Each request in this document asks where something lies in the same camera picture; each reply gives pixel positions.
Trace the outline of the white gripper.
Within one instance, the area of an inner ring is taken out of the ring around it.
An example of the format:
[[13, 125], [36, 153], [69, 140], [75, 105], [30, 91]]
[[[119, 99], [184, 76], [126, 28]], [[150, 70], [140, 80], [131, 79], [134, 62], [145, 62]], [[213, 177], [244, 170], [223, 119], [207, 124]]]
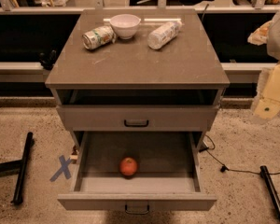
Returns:
[[[265, 22], [251, 33], [247, 41], [257, 46], [267, 43], [267, 53], [280, 61], [280, 10], [272, 21]], [[251, 110], [256, 118], [262, 120], [273, 119], [280, 112], [280, 62], [260, 72]]]

